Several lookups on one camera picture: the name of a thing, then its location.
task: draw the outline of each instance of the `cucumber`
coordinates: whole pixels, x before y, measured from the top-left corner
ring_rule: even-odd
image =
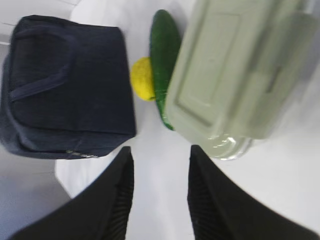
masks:
[[[181,47],[181,36],[170,13],[159,10],[153,17],[150,36],[150,58],[155,101],[164,125],[174,130],[165,114],[168,87]]]

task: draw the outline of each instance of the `white table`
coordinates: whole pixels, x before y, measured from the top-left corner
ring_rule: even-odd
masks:
[[[120,27],[132,66],[149,54],[155,12],[169,10],[183,33],[194,3],[195,0],[83,0],[71,19]],[[317,65],[318,49],[315,47],[310,54],[306,75]],[[320,234],[320,69],[309,87],[304,92],[301,89],[292,113],[283,121],[281,133],[257,143],[241,159],[215,163],[257,200]],[[137,97],[134,102],[138,135],[124,144],[131,146],[135,164],[127,239],[194,240],[187,204],[191,143],[163,126],[154,102]],[[75,197],[104,171],[120,149],[99,159],[58,160],[56,176]]]

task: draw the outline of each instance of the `bag handle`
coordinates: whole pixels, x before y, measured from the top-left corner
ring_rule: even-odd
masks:
[[[64,28],[56,26],[38,25],[16,33],[15,40],[21,40],[41,35],[52,35],[68,43],[69,54],[66,59],[66,62],[58,70],[57,73],[46,78],[37,80],[35,82],[28,83],[11,91],[10,100],[12,102],[54,89],[60,85],[63,85],[68,80],[67,76],[70,67],[76,59],[76,48],[78,47],[78,42],[76,38],[72,36],[68,31],[66,31]]]

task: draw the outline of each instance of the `yellow lemon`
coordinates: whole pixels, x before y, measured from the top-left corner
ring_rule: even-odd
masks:
[[[145,101],[156,99],[150,57],[138,60],[131,70],[131,85],[139,98]]]

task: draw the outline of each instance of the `navy blue bag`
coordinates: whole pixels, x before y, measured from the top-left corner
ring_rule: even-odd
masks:
[[[109,154],[136,135],[129,76],[119,28],[22,18],[3,66],[1,143],[40,159]]]

